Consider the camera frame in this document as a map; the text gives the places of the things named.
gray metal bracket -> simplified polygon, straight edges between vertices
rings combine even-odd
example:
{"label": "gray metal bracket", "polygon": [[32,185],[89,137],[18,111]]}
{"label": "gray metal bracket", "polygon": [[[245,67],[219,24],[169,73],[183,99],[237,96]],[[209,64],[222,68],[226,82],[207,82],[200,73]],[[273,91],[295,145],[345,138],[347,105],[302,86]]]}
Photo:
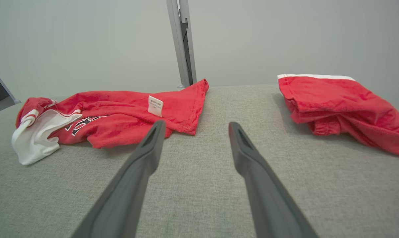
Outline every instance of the gray metal bracket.
{"label": "gray metal bracket", "polygon": [[179,3],[180,14],[179,8],[177,6],[177,0],[167,0],[167,9],[169,12],[170,25],[172,28],[177,64],[179,66],[180,81],[186,88],[197,82],[197,74],[195,70],[188,0],[180,0]]}

gray upholstered table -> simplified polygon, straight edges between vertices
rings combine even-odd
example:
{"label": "gray upholstered table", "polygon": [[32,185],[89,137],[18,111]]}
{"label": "gray upholstered table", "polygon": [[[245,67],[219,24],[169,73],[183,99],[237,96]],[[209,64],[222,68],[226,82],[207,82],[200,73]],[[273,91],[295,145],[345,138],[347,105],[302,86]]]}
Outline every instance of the gray upholstered table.
{"label": "gray upholstered table", "polygon": [[[0,237],[70,236],[135,146],[61,146],[23,166],[10,142],[20,107],[0,112]],[[290,120],[276,85],[210,88],[197,135],[164,142],[137,236],[255,236],[230,121],[242,125],[321,237],[399,237],[399,157],[348,135],[312,135]]]}

white label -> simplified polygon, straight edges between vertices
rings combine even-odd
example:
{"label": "white label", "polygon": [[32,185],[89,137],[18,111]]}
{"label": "white label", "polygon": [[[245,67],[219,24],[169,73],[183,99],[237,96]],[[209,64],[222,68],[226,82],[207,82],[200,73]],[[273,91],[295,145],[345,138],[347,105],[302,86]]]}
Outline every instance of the white label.
{"label": "white label", "polygon": [[163,101],[158,100],[152,96],[148,97],[148,112],[156,116],[162,116]]}

